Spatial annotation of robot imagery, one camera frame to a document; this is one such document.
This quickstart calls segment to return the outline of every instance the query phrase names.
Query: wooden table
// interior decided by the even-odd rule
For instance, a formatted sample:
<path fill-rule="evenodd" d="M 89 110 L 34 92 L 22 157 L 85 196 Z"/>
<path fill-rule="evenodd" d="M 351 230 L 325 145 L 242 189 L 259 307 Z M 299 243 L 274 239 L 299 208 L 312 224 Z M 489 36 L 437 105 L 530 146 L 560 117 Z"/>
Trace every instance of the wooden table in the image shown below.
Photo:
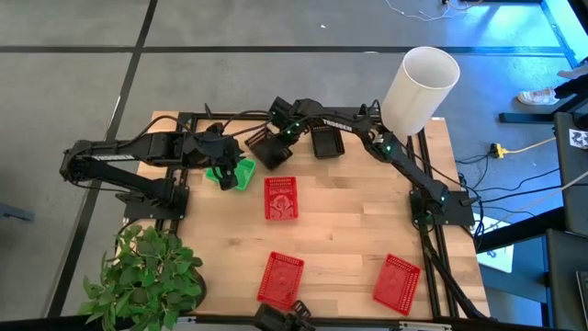
<path fill-rule="evenodd" d="M 177 117 L 178 112 L 156 111 L 153 117 L 164 114 Z M 197 131 L 204 131 L 211 123 L 199 120 Z M 236 120 L 226 132 L 256 123 L 260 122 Z M 150 132 L 174 129 L 175 122 L 161 120 Z M 445 120 L 431 120 L 425 131 L 433 166 L 457 179 Z M 254 159 L 244 144 L 250 135 L 239 136 L 239 141 L 244 156 Z M 424 269 L 421 242 L 411 225 L 408 192 L 412 185 L 393 166 L 373 159 L 355 135 L 343 133 L 343 140 L 344 155 L 317 160 L 310 135 L 302 136 L 290 147 L 294 155 L 273 172 L 258 162 L 246 191 L 221 191 L 218 184 L 204 178 L 204 170 L 190 170 L 189 203 L 178 236 L 204 261 L 198 271 L 207 283 L 208 295 L 197 313 L 254 315 L 267 259 L 276 251 L 304 260 L 299 299 L 313 316 L 407 318 L 374 302 L 372 292 L 388 253 Z M 165 169 L 140 164 L 138 174 L 164 177 Z M 297 221 L 265 219 L 264 178 L 281 176 L 297 178 Z M 451 182 L 446 184 L 459 189 Z M 141 223 L 147 226 L 154 221 Z M 444 230 L 453 276 L 478 309 L 489 314 L 471 238 L 457 226 L 445 226 Z M 438 275 L 436 284 L 442 314 L 448 315 L 446 291 Z M 431 317 L 423 271 L 408 318 Z"/>

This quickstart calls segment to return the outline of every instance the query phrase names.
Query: person's foot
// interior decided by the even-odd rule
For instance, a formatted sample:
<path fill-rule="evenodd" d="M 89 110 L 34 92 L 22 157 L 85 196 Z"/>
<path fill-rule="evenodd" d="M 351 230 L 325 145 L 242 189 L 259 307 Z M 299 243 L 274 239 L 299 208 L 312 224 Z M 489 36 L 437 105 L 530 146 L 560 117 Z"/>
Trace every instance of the person's foot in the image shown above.
<path fill-rule="evenodd" d="M 555 105 L 560 101 L 555 97 L 553 88 L 546 88 L 538 91 L 523 91 L 516 98 L 526 105 L 531 106 L 549 106 Z"/>

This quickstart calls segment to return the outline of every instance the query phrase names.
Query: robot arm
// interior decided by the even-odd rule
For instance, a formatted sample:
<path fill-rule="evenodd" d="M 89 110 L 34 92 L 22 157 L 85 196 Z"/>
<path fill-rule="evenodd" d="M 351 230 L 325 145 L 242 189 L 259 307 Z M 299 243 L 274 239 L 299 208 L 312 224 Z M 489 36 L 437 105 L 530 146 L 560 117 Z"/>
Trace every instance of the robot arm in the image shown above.
<path fill-rule="evenodd" d="M 145 133 L 130 141 L 89 142 L 81 140 L 64 152 L 62 177 L 74 184 L 91 179 L 128 188 L 118 198 L 150 200 L 168 205 L 174 200 L 173 179 L 149 179 L 109 165 L 108 162 L 143 161 L 149 166 L 201 169 L 213 167 L 223 190 L 237 185 L 234 168 L 243 159 L 243 151 L 231 136 L 222 135 L 215 123 L 204 132 Z"/>
<path fill-rule="evenodd" d="M 449 194 L 447 186 L 430 178 L 404 153 L 398 138 L 379 124 L 379 116 L 371 116 L 372 110 L 373 107 L 362 105 L 357 114 L 349 114 L 336 108 L 325 108 L 311 99 L 297 100 L 290 105 L 278 97 L 270 112 L 271 122 L 279 128 L 279 133 L 269 134 L 269 137 L 261 142 L 266 148 L 263 148 L 263 145 L 257 145 L 252 150 L 264 164 L 270 164 L 271 168 L 284 162 L 291 155 L 291 153 L 281 153 L 280 147 L 282 150 L 288 149 L 303 133 L 308 132 L 310 126 L 329 125 L 351 132 L 361 140 L 370 155 L 380 162 L 393 165 L 420 190 L 424 208 L 427 211 L 436 215 L 443 214 Z M 276 152 L 264 153 L 266 150 L 276 150 Z"/>

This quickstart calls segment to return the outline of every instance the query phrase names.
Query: white cylinder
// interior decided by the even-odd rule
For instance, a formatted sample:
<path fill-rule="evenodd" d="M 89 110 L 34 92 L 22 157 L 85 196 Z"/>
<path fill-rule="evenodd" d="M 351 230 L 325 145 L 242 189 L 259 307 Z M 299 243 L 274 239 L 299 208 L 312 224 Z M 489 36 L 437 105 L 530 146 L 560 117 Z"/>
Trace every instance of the white cylinder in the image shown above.
<path fill-rule="evenodd" d="M 459 65 L 444 51 L 417 47 L 404 55 L 381 105 L 382 124 L 398 137 L 420 131 L 459 80 Z"/>

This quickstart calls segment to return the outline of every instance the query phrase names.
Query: potted plant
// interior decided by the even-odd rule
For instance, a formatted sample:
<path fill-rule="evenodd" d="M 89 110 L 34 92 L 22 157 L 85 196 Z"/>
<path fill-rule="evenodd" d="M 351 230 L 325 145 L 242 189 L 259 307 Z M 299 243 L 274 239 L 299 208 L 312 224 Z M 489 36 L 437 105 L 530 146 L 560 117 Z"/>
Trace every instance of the potted plant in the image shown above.
<path fill-rule="evenodd" d="M 130 318 L 131 330 L 171 330 L 181 312 L 202 303 L 206 284 L 196 271 L 202 260 L 175 235 L 132 225 L 117 235 L 117 242 L 116 257 L 102 256 L 100 284 L 84 277 L 90 301 L 79 314 L 90 314 L 86 323 L 101 318 L 107 331 L 115 330 L 117 318 Z"/>

